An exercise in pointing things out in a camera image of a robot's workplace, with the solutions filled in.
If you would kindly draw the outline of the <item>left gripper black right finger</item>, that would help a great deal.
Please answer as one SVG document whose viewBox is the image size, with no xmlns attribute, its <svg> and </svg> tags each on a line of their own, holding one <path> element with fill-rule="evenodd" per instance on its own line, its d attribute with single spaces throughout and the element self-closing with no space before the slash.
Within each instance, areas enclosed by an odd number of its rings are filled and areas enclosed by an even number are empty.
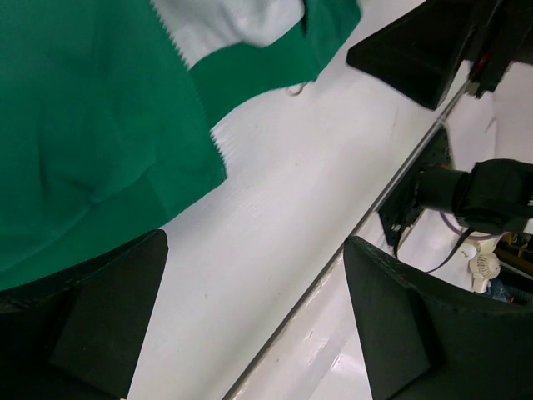
<svg viewBox="0 0 533 400">
<path fill-rule="evenodd" d="M 532 311 L 468 292 L 361 237 L 343 259 L 375 399 L 529 399 Z"/>
</svg>

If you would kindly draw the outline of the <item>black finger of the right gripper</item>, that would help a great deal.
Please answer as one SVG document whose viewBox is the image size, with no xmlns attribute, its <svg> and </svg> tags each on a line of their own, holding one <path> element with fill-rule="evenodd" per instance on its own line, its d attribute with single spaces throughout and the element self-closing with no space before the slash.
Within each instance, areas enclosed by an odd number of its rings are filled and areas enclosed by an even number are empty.
<svg viewBox="0 0 533 400">
<path fill-rule="evenodd" d="M 425 1 L 352 46 L 346 63 L 435 110 L 466 58 L 474 13 L 473 1 Z"/>
</svg>

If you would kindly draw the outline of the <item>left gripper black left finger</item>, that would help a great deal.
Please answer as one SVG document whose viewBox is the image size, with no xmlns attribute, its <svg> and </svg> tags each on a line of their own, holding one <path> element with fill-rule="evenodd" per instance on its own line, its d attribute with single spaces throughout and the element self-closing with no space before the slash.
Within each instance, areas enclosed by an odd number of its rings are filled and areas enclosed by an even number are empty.
<svg viewBox="0 0 533 400">
<path fill-rule="evenodd" d="M 168 254 L 152 230 L 1 291 L 3 399 L 127 397 Z"/>
</svg>

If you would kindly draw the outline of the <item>green jacket with grey lining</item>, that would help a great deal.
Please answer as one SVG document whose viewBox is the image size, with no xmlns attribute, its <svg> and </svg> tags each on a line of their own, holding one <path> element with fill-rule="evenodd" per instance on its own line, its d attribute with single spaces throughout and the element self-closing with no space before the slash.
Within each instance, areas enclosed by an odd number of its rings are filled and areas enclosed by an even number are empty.
<svg viewBox="0 0 533 400">
<path fill-rule="evenodd" d="M 106 253 L 227 176 L 212 129 L 317 79 L 355 1 L 4 1 L 1 287 Z"/>
</svg>

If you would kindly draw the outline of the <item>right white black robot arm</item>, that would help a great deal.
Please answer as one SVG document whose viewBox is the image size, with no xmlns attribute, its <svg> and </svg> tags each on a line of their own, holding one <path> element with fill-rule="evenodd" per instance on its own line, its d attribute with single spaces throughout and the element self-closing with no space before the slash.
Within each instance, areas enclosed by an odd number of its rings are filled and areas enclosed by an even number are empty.
<svg viewBox="0 0 533 400">
<path fill-rule="evenodd" d="M 470 95 L 494 92 L 512 63 L 532 63 L 530 1 L 424 1 L 351 47 L 347 64 L 410 100 L 437 109 L 460 65 Z M 525 233 L 532 219 L 532 166 L 510 159 L 470 172 L 433 168 L 416 185 L 422 208 L 452 213 L 480 233 Z"/>
</svg>

